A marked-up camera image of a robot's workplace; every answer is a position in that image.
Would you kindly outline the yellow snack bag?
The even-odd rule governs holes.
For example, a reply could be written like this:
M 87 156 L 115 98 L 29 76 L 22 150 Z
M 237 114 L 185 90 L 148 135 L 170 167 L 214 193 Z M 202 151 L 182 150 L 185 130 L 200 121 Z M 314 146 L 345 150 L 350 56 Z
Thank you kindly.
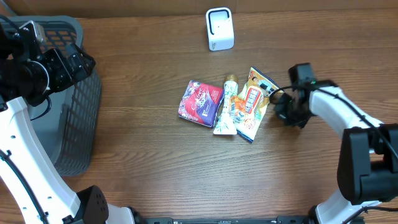
M 237 123 L 234 121 L 237 133 L 248 142 L 253 142 L 257 130 L 270 103 L 270 95 L 279 86 L 260 70 L 251 67 L 248 81 L 237 95 L 245 101 L 245 119 Z

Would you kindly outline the white green tube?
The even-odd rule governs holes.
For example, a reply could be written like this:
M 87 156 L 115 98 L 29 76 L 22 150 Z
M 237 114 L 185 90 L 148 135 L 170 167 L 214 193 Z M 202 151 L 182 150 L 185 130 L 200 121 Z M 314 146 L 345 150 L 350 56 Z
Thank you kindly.
M 213 130 L 214 135 L 235 135 L 237 130 L 234 120 L 231 117 L 231 98 L 238 93 L 238 77 L 236 75 L 227 75 L 223 83 L 224 98 L 223 109 L 218 122 Z

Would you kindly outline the purple red tissue pack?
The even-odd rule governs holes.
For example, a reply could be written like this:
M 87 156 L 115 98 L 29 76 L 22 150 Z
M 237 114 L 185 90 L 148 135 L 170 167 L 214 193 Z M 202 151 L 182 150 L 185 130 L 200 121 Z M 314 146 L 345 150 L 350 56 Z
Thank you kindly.
M 190 80 L 180 101 L 178 116 L 212 128 L 223 98 L 224 89 Z

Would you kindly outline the small orange white box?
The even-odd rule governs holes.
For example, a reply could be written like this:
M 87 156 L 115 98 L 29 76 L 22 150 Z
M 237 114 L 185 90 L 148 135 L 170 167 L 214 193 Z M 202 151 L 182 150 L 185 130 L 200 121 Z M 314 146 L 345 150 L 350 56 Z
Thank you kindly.
M 240 123 L 245 119 L 245 101 L 238 96 L 230 99 L 230 115 L 235 122 Z

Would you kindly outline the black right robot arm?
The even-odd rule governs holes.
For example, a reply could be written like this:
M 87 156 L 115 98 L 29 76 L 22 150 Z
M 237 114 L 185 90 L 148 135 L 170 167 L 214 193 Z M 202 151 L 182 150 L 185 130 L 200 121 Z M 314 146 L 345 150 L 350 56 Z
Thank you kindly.
M 396 212 L 381 203 L 397 197 L 397 124 L 385 124 L 359 109 L 331 80 L 317 80 L 309 63 L 289 69 L 286 87 L 271 93 L 274 111 L 286 126 L 304 128 L 318 116 L 341 138 L 338 189 L 306 216 L 291 223 L 364 223 L 370 210 Z

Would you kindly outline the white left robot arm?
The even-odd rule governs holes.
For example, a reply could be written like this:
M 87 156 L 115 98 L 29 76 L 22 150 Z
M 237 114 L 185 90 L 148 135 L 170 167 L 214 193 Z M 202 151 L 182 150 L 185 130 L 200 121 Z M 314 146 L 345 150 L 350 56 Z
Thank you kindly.
M 1 58 L 1 178 L 26 223 L 139 223 L 131 207 L 117 207 L 92 185 L 74 192 L 55 170 L 28 114 L 52 93 L 91 75 L 95 61 L 70 43 L 58 49 L 6 45 Z

